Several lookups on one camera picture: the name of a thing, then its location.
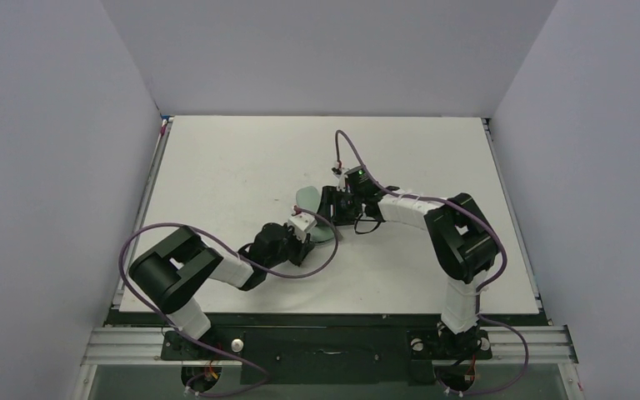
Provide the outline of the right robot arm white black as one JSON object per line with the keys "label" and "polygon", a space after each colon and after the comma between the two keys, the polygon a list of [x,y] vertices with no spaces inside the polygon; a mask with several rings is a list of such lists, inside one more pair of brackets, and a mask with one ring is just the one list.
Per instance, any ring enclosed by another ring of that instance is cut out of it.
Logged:
{"label": "right robot arm white black", "polygon": [[318,213],[335,226],[353,225],[368,217],[379,224],[401,223],[426,231],[447,275],[442,325],[454,334],[476,327],[478,286],[486,279],[499,248],[473,197],[460,192],[442,203],[399,187],[382,190],[359,166],[333,171],[338,184],[322,187]]}

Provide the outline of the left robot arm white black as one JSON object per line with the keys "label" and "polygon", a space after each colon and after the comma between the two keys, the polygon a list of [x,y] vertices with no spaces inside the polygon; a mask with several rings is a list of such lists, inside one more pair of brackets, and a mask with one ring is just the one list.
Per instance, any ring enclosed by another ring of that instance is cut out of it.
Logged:
{"label": "left robot arm white black", "polygon": [[212,324],[194,296],[207,280],[250,291],[266,280],[268,271],[289,262],[299,266],[315,248],[290,224],[270,222],[238,257],[208,246],[189,226],[181,226],[138,257],[127,275],[175,328],[194,339]]}

